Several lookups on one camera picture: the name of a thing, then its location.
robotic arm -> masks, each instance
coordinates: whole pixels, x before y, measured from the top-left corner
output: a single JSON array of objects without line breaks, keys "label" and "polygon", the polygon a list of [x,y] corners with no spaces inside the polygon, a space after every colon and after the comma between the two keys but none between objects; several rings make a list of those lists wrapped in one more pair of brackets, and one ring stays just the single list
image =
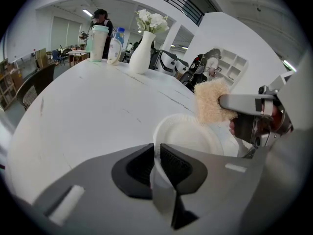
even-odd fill
[{"label": "robotic arm", "polygon": [[[238,118],[233,120],[238,138],[254,144],[256,148],[271,146],[291,129],[290,118],[277,95],[292,73],[289,71],[269,86],[260,87],[258,95],[226,94],[219,98],[222,108],[239,113]],[[281,122],[276,129],[272,128],[274,106],[282,113]]]}]

sponge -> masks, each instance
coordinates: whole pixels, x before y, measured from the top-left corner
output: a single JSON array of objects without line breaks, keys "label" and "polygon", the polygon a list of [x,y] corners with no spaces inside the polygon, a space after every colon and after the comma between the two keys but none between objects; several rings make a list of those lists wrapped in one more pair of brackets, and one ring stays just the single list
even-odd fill
[{"label": "sponge", "polygon": [[218,99],[229,94],[229,89],[223,78],[204,82],[195,86],[195,96],[198,106],[198,119],[203,123],[216,123],[232,120],[237,116],[235,111],[223,109]]}]

ceiling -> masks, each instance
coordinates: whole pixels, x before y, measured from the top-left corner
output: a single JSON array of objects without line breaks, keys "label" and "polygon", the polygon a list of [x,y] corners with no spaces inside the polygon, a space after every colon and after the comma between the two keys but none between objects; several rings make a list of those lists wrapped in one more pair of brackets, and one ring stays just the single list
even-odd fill
[{"label": "ceiling", "polygon": [[[63,9],[86,20],[90,20],[90,17],[83,12],[83,9],[87,9],[91,13],[99,8],[105,9],[108,12],[108,16],[111,19],[114,28],[123,27],[136,34],[140,33],[138,33],[135,11],[146,9],[151,13],[159,13],[166,16],[159,11],[148,8],[147,6],[124,0],[67,0],[53,4],[52,6]],[[171,27],[173,20],[169,18],[167,22],[168,26]],[[155,41],[162,44],[167,33],[168,32],[157,34]],[[192,39],[193,34],[184,27],[181,27],[173,44],[176,46],[188,47]]]},{"label": "ceiling", "polygon": [[[282,0],[229,1],[238,20],[258,33],[281,59],[286,59],[295,66],[300,62],[308,42],[296,17]],[[98,8],[106,9],[115,28],[123,27],[136,34],[139,33],[135,11],[147,9],[152,13],[160,13],[146,5],[126,0],[68,0],[53,6],[86,20],[90,20],[90,17],[82,11],[83,9],[91,13]],[[173,20],[169,18],[168,25],[171,27],[172,24]],[[157,34],[155,40],[162,44],[166,36],[167,32]],[[192,38],[193,34],[181,27],[173,44],[188,47]]]},{"label": "ceiling", "polygon": [[293,65],[299,64],[308,41],[302,28],[282,0],[230,0],[238,20],[258,33]]}]

woman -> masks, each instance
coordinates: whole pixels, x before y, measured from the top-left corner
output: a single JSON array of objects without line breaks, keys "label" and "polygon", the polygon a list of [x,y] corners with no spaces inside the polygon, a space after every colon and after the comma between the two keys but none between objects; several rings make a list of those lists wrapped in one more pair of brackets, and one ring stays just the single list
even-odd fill
[{"label": "woman", "polygon": [[210,76],[215,77],[215,70],[219,65],[218,58],[221,55],[221,51],[219,49],[212,49],[204,55],[206,58],[205,70],[203,74],[209,79]]},{"label": "woman", "polygon": [[102,26],[106,26],[109,28],[109,33],[108,33],[106,43],[103,49],[103,54],[102,54],[102,58],[107,59],[109,48],[110,48],[110,41],[111,41],[112,32],[113,32],[113,24],[110,21],[110,19],[108,19],[107,11],[103,9],[96,10],[93,14],[93,19],[95,21],[94,25],[102,25]]}]

column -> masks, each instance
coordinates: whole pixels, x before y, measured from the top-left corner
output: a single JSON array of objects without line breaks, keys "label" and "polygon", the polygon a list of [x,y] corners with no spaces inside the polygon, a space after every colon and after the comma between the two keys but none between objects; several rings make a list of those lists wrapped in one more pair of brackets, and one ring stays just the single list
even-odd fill
[{"label": "column", "polygon": [[173,41],[179,31],[179,28],[181,26],[181,23],[175,22],[173,23],[172,27],[169,29],[167,36],[164,40],[162,50],[169,51],[171,48],[171,45],[173,44]]}]

